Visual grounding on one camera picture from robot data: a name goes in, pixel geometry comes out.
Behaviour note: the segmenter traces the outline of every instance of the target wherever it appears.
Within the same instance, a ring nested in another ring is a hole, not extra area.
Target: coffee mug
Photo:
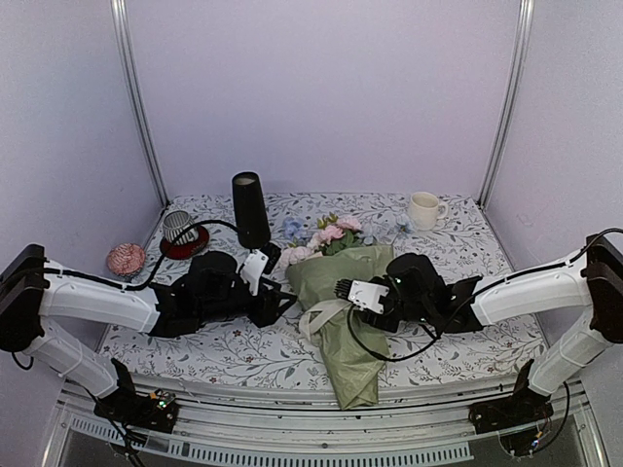
[[[419,231],[430,231],[439,219],[448,215],[449,208],[446,201],[427,192],[417,192],[411,195],[407,213]]]

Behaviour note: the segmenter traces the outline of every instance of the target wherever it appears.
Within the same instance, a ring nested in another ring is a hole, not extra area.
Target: pink ball
[[[122,243],[113,248],[106,258],[106,266],[123,278],[136,276],[145,264],[145,250],[133,243]]]

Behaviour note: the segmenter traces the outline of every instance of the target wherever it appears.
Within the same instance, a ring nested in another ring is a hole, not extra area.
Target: white wall
[[[169,192],[477,195],[519,3],[128,2]]]
[[[530,53],[489,215],[516,267],[623,227],[623,3],[536,2]],[[618,245],[623,245],[622,238]],[[550,340],[576,313],[550,312]],[[623,465],[623,351],[583,373],[612,465]]]
[[[104,273],[158,215],[131,117],[110,2],[5,1],[0,15],[0,270],[29,242]],[[74,326],[93,343],[100,327]],[[0,354],[0,465],[40,463],[61,380]]]

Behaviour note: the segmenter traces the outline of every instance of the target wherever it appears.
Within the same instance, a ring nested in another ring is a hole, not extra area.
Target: black thermos
[[[255,172],[242,172],[232,179],[234,213],[238,241],[244,248],[256,250],[271,241],[260,177]]]

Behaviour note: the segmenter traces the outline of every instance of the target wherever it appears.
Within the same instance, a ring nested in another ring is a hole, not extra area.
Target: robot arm
[[[560,385],[623,343],[623,255],[602,234],[587,241],[581,252],[548,265],[450,285],[428,258],[405,254],[371,283],[340,281],[336,295],[357,305],[372,326],[395,332],[401,320],[416,321],[433,326],[437,339],[527,313],[583,308],[559,341],[524,366],[511,396],[471,407],[477,432],[495,431],[551,415],[550,396]]]
[[[240,270],[230,255],[210,251],[170,286],[136,287],[66,270],[47,261],[42,246],[29,245],[0,276],[0,349],[41,360],[84,386],[100,416],[170,433],[178,410],[174,396],[136,394],[125,365],[82,345],[55,317],[117,324],[162,338],[241,314],[268,326],[296,301],[262,277],[278,259],[275,248],[252,251]]]

